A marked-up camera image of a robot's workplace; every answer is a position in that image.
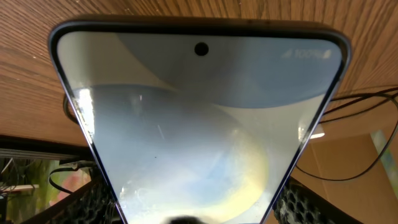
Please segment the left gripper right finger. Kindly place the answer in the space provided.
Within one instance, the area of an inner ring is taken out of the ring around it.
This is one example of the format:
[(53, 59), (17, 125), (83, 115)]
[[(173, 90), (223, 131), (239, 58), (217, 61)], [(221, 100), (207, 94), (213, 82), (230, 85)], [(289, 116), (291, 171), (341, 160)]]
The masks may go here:
[(281, 224), (361, 224), (292, 177), (272, 209)]

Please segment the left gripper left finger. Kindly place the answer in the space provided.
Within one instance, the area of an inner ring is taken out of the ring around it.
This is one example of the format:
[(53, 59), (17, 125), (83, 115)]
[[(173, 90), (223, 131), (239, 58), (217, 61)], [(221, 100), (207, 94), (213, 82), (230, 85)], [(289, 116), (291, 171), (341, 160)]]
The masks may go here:
[(111, 191), (104, 181), (92, 180), (22, 224), (122, 224)]

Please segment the Galaxy S24+ smartphone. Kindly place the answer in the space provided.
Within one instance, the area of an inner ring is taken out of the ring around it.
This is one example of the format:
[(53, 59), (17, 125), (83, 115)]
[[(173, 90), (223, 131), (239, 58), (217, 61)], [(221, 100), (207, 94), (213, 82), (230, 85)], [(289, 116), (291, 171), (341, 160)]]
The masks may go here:
[(124, 223), (263, 223), (351, 59), (308, 21), (92, 14), (48, 45)]

